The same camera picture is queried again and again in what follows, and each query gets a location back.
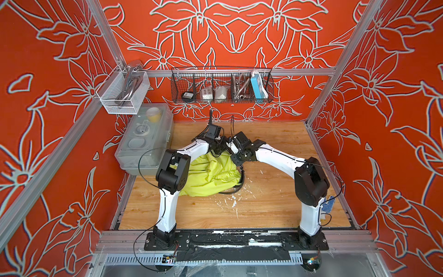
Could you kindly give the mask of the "lime green trousers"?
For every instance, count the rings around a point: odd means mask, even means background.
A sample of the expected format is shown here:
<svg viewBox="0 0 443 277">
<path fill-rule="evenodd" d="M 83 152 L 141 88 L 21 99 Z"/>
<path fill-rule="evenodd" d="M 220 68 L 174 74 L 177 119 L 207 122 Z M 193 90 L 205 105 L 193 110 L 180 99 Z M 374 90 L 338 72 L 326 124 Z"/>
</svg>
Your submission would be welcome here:
<svg viewBox="0 0 443 277">
<path fill-rule="evenodd" d="M 204 154 L 192 161 L 188 179 L 180 196 L 207 197 L 229 190 L 241 177 L 237 166 L 225 151 L 218 157 L 212 153 Z"/>
</svg>

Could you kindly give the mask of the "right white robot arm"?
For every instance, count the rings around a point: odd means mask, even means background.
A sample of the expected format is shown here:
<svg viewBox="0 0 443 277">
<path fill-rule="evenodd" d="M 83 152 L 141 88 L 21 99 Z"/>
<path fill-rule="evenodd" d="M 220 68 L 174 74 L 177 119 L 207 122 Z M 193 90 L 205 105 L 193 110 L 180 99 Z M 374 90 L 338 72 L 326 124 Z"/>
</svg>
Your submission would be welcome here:
<svg viewBox="0 0 443 277">
<path fill-rule="evenodd" d="M 239 132 L 227 143 L 237 166 L 245 162 L 268 164 L 294 179 L 295 194 L 302 203 L 299 231 L 306 237 L 315 237 L 321 230 L 321 207 L 330 187 L 320 162 L 311 157 L 302 159 L 277 150 L 264 141 L 249 140 Z"/>
</svg>

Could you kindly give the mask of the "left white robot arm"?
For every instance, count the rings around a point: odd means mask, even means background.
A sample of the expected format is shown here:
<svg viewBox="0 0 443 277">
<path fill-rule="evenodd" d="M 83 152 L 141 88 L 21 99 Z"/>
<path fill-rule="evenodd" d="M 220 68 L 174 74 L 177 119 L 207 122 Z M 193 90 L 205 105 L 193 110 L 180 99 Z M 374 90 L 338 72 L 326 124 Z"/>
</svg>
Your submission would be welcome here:
<svg viewBox="0 0 443 277">
<path fill-rule="evenodd" d="M 174 242 L 178 198 L 188 180 L 190 164 L 217 147 L 221 147 L 221 152 L 226 150 L 224 131 L 221 126 L 210 123 L 189 145 L 165 151 L 156 173 L 162 194 L 158 221 L 153 227 L 153 235 L 158 240 L 169 245 Z"/>
</svg>

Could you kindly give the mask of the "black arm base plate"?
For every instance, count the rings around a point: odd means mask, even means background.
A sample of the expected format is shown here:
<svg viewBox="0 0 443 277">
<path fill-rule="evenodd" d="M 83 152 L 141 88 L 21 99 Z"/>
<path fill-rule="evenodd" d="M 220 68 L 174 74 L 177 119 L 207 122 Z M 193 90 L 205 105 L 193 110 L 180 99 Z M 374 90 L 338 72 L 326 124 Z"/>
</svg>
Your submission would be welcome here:
<svg viewBox="0 0 443 277">
<path fill-rule="evenodd" d="M 283 250 L 329 250 L 321 231 L 310 237 L 298 230 L 271 229 L 183 229 L 175 232 L 170 242 L 164 242 L 153 232 L 147 234 L 144 250 L 190 250 L 200 248 L 274 247 Z"/>
</svg>

